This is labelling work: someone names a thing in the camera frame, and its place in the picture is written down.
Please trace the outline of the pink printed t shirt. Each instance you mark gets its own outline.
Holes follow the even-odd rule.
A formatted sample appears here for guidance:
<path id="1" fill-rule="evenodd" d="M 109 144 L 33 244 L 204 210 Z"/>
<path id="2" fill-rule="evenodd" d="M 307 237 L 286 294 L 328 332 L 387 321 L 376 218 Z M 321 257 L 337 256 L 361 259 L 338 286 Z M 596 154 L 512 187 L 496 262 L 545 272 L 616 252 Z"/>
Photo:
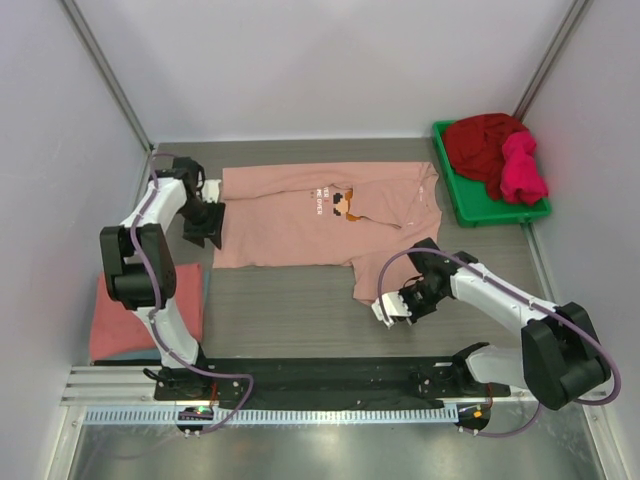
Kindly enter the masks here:
<path id="1" fill-rule="evenodd" d="M 442 212 L 429 162 L 339 162 L 226 168 L 216 269 L 347 266 L 371 304 L 417 271 L 389 258 L 436 239 Z"/>

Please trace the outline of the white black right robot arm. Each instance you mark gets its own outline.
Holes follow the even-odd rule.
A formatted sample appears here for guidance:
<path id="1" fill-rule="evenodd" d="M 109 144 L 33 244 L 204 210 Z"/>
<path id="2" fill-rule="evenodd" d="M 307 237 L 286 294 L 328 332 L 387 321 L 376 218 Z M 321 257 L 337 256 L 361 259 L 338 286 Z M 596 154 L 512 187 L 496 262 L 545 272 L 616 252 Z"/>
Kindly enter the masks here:
<path id="1" fill-rule="evenodd" d="M 441 251 L 430 238 L 405 253 L 420 279 L 399 291 L 398 317 L 416 322 L 449 297 L 485 313 L 519 340 L 512 349 L 481 345 L 464 353 L 450 373 L 458 393 L 470 396 L 486 383 L 499 383 L 528 390 L 551 410 L 571 402 L 606 405 L 619 396 L 619 369 L 582 306 L 532 296 L 466 252 Z"/>

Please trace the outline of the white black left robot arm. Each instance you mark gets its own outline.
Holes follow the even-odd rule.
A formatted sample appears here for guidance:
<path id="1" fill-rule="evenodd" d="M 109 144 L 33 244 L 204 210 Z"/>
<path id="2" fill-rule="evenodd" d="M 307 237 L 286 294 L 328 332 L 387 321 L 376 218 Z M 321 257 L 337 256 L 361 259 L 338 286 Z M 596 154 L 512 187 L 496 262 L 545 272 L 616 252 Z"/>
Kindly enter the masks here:
<path id="1" fill-rule="evenodd" d="M 200 163 L 190 157 L 171 160 L 169 168 L 151 170 L 133 212 L 119 225 L 101 230 L 103 272 L 109 297 L 134 313 L 160 352 L 160 369 L 143 372 L 156 384 L 155 399 L 202 400 L 212 392 L 214 380 L 175 300 L 178 277 L 166 232 L 180 215 L 185 240 L 220 248 L 226 206 L 219 181 L 207 179 Z"/>

